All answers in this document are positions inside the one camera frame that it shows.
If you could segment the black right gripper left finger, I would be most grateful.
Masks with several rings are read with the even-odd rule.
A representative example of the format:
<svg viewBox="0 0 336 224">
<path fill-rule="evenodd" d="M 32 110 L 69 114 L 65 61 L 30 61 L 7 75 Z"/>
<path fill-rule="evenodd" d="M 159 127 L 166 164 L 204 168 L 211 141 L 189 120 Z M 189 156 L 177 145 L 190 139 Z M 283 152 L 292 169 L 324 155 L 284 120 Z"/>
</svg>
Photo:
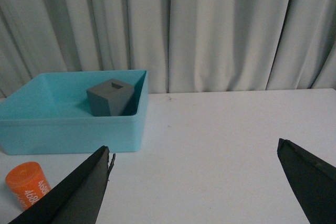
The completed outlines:
<svg viewBox="0 0 336 224">
<path fill-rule="evenodd" d="M 115 161 L 102 146 L 11 223 L 96 223 Z"/>
</svg>

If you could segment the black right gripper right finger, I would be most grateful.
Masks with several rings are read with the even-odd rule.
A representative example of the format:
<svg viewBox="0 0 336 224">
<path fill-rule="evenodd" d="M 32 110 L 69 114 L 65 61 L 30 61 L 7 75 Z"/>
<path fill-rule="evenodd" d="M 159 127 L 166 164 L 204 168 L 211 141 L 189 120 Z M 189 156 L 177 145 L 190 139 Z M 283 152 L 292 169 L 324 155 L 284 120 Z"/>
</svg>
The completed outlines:
<svg viewBox="0 0 336 224">
<path fill-rule="evenodd" d="M 282 138 L 278 158 L 308 221 L 335 223 L 335 167 Z"/>
</svg>

